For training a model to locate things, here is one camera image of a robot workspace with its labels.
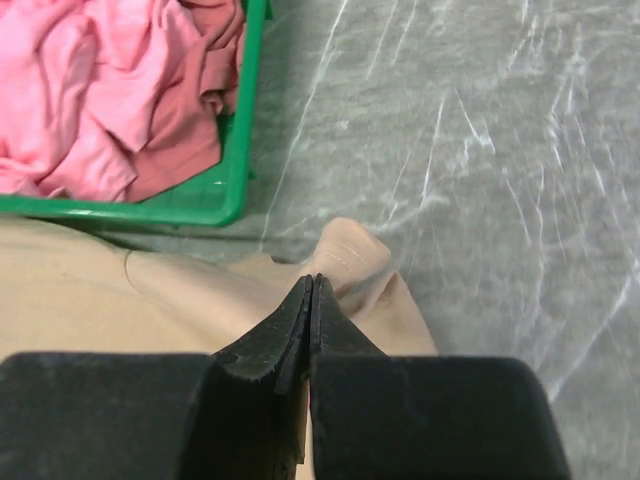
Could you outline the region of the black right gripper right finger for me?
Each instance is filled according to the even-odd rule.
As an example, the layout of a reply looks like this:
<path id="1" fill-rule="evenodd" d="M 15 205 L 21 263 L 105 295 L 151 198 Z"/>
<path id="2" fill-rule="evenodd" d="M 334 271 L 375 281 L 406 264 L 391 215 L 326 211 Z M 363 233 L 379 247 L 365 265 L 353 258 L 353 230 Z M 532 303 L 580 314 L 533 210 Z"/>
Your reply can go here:
<path id="1" fill-rule="evenodd" d="M 508 357 L 390 356 L 329 280 L 310 311 L 313 470 L 319 479 L 567 479 L 544 389 Z"/>

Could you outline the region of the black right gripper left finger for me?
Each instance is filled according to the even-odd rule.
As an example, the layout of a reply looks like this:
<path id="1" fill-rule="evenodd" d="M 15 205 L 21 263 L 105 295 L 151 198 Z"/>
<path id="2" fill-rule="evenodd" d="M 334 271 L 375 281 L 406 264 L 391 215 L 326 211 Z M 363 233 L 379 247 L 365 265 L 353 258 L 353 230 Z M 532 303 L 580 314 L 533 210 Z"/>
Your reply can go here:
<path id="1" fill-rule="evenodd" d="M 292 479 L 311 280 L 212 355 L 20 352 L 1 365 L 5 479 Z"/>

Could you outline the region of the beige t shirt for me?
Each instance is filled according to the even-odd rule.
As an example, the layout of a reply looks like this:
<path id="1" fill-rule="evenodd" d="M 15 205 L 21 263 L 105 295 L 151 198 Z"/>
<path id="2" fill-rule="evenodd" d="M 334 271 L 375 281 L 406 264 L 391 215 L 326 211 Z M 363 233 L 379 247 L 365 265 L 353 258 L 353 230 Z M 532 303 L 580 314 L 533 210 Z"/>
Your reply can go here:
<path id="1" fill-rule="evenodd" d="M 338 304 L 390 356 L 436 349 L 388 248 L 359 223 L 332 220 L 309 259 L 255 254 L 218 266 L 128 250 L 45 222 L 1 224 L 1 365 L 20 352 L 212 355 L 272 314 L 296 282 L 327 278 Z M 310 320 L 304 460 L 313 470 Z"/>

